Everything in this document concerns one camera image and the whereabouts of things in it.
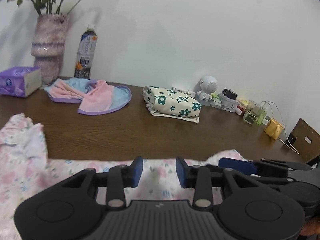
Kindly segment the person right hand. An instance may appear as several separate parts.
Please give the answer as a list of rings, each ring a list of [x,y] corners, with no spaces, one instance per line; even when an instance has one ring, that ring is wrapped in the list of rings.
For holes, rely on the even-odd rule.
[[[318,223],[314,224],[309,221],[309,223],[306,223],[301,232],[300,235],[302,236],[312,236],[312,235],[319,235],[320,231],[320,225]]]

